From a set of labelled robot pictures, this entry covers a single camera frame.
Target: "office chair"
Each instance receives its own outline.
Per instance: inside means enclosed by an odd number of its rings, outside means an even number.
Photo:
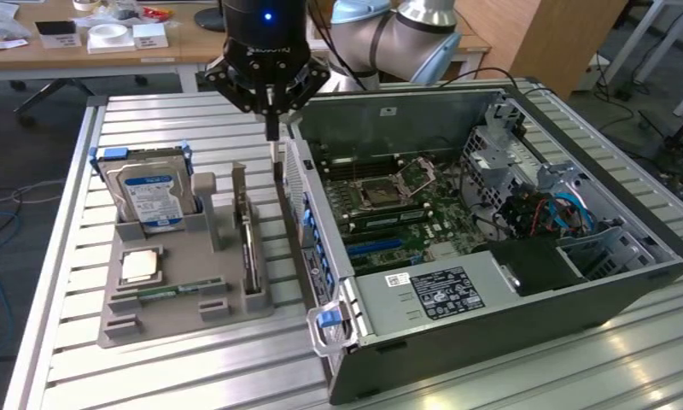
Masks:
[[[141,75],[134,76],[134,82],[137,85],[145,86],[149,84],[146,77]],[[95,94],[90,88],[78,79],[54,79],[25,102],[11,111],[15,115],[15,119],[21,126],[30,127],[35,125],[35,118],[30,115],[25,115],[25,112],[34,107],[45,98],[47,98],[57,90],[63,86],[71,85],[75,87],[86,97],[94,96]],[[26,89],[25,82],[10,81],[10,88],[15,91],[23,91]]]

